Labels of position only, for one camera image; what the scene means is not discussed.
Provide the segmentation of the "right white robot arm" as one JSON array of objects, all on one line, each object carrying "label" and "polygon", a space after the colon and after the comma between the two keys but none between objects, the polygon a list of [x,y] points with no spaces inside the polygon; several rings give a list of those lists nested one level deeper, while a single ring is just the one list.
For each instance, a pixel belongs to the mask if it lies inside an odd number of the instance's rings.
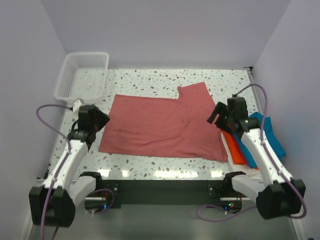
[{"label": "right white robot arm", "polygon": [[294,179],[282,165],[267,139],[262,122],[249,117],[246,100],[233,95],[227,103],[218,102],[207,122],[240,138],[263,180],[259,183],[242,171],[227,173],[223,179],[223,192],[230,197],[241,193],[254,201],[265,220],[284,216],[296,218],[304,208],[306,186],[301,179]]}]

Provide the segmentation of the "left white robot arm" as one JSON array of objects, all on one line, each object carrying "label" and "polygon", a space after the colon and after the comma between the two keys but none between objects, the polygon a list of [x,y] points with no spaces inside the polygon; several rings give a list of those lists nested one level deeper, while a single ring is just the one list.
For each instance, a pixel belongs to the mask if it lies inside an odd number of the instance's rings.
[{"label": "left white robot arm", "polygon": [[76,215],[76,207],[86,196],[99,196],[104,190],[99,172],[85,171],[73,182],[80,162],[90,151],[96,134],[110,120],[97,106],[71,107],[78,117],[68,135],[63,135],[64,151],[40,186],[29,191],[29,205],[33,224],[44,227],[68,228]]}]

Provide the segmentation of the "salmon pink t shirt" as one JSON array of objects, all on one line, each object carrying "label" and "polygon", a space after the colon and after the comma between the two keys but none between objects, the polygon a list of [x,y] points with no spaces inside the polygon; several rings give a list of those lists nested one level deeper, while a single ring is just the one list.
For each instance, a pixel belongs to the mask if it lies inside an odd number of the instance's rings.
[{"label": "salmon pink t shirt", "polygon": [[177,90],[178,98],[116,94],[99,152],[227,162],[221,131],[207,122],[216,105],[206,84]]}]

